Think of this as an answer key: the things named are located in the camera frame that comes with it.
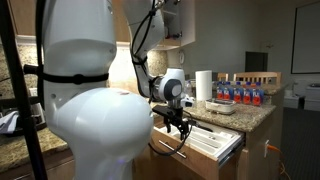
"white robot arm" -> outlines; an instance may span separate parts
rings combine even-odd
[[[156,11],[162,3],[123,1],[140,93],[168,102],[167,107],[157,106],[153,111],[163,115],[167,125],[180,126],[184,138],[188,123],[181,118],[183,71],[169,69],[163,77],[152,77],[145,61],[147,52],[164,37],[162,17]],[[142,24],[139,30],[143,16],[151,25]],[[135,35],[148,27],[146,38],[144,33]],[[75,179],[131,179],[132,160],[150,140],[153,112],[143,97],[105,88],[116,55],[112,4],[106,0],[47,1],[42,39],[46,122],[72,150]]]

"bottle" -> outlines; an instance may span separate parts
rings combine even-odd
[[[261,89],[261,83],[256,83],[256,88],[253,89],[253,100],[252,103],[255,106],[261,106],[263,103],[264,91]]]
[[[226,85],[224,86],[223,99],[224,100],[233,100],[233,88],[230,85],[229,81],[227,81]]]
[[[185,94],[188,95],[189,97],[193,97],[192,84],[190,80],[187,81],[187,84],[185,87]]]
[[[250,93],[251,82],[246,82],[245,88],[243,90],[243,104],[251,104],[251,93]]]
[[[223,85],[221,81],[217,84],[217,99],[223,99]]]
[[[243,88],[241,82],[237,81],[235,88],[233,88],[233,100],[236,103],[241,103],[243,99]]]

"white wall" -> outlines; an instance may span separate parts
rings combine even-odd
[[[180,67],[178,52],[183,50],[183,68],[191,77],[197,70],[244,71],[245,51],[259,49],[258,5],[249,0],[196,0],[195,12],[196,42],[168,51],[169,67]]]
[[[261,8],[259,39],[273,45],[272,48],[262,47],[269,53],[268,70],[281,71],[284,82],[292,83],[297,79],[320,80],[320,74],[291,74],[295,9],[315,1],[317,0],[273,1],[263,4]]]

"drawer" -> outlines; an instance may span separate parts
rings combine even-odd
[[[193,126],[185,145],[172,157],[204,179],[219,179],[219,169],[242,149],[244,135],[204,122],[199,124],[213,132]],[[167,133],[166,127],[158,124],[151,142],[157,149],[168,152],[180,145],[180,133],[174,126]]]

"metal stand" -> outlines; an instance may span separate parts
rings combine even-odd
[[[46,169],[39,145],[35,121],[31,117],[31,107],[28,99],[24,74],[20,63],[15,34],[11,21],[7,0],[0,0],[0,35],[5,52],[11,83],[17,100],[17,108],[22,120],[24,137],[26,140],[30,161],[36,179],[47,179]]]

